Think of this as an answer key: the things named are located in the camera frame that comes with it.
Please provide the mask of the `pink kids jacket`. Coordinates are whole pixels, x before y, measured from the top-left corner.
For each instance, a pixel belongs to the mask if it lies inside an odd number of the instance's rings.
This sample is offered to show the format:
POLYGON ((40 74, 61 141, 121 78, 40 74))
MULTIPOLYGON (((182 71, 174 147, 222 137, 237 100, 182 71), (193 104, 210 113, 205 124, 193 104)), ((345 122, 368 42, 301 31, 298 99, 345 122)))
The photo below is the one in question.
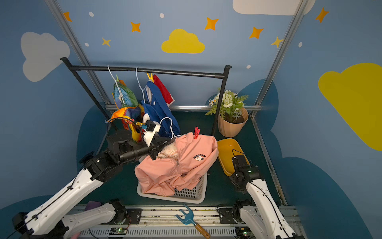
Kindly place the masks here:
POLYGON ((142 193, 164 197, 175 191, 194 189, 218 157, 217 140, 211 135, 192 132, 175 138, 153 159, 146 156, 135 167, 142 193))

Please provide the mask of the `blue red white jacket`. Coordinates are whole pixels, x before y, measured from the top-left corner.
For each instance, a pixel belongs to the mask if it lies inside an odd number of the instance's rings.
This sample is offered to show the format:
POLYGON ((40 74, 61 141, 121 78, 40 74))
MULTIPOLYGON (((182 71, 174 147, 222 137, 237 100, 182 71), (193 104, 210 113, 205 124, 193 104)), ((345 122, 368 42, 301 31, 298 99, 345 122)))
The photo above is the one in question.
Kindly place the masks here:
POLYGON ((147 82, 144 93, 146 103, 144 104, 142 100, 141 105, 145 113, 149 115, 150 120, 160 122, 164 117, 174 117, 160 89, 153 82, 147 82))

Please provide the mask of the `yellow clothespin top blue jacket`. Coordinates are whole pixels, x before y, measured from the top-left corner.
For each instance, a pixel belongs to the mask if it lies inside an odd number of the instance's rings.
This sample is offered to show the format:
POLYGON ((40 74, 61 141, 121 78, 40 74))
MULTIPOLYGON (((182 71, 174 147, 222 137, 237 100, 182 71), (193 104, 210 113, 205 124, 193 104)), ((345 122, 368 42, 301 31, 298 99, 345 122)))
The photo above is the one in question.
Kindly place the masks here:
POLYGON ((149 81, 154 83, 153 74, 152 73, 146 73, 146 74, 147 74, 147 77, 148 77, 149 81))

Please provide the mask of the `white wire hanger pink jacket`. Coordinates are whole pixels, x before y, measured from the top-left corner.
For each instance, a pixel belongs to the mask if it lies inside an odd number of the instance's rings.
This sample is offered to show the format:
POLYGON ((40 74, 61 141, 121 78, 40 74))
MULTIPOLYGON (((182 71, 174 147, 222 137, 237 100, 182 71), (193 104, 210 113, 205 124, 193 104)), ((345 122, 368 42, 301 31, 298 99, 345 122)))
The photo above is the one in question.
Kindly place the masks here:
POLYGON ((160 120, 160 131, 159 135, 162 137, 180 137, 183 134, 181 134, 179 124, 177 120, 174 117, 164 117, 160 120))

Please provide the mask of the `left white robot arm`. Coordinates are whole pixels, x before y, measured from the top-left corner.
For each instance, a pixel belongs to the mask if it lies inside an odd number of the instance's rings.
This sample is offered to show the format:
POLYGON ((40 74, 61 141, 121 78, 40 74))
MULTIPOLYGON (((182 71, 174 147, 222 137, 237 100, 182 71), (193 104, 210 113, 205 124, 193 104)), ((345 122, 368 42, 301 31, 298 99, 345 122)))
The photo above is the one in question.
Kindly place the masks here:
POLYGON ((114 199, 76 216, 68 215, 81 200, 101 187, 123 170, 124 164, 140 158, 155 158, 173 138, 161 137, 152 131, 145 132, 151 142, 136 142, 132 133, 119 129, 107 136, 107 149, 97 155, 87 154, 80 162, 83 168, 74 179, 53 197, 28 213, 16 214, 12 223, 22 239, 68 239, 93 226, 122 224, 128 218, 126 207, 114 199))

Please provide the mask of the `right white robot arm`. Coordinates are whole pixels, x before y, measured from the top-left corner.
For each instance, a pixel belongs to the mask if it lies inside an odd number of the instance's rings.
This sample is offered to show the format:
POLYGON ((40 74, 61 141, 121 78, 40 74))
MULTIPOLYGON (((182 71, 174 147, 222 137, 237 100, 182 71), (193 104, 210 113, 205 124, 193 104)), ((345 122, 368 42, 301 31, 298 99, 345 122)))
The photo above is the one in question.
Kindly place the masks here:
POLYGON ((280 212, 258 167, 249 165, 244 155, 234 156, 232 163, 231 182, 253 200, 237 201, 232 209, 234 219, 246 224, 256 239, 303 239, 280 212))

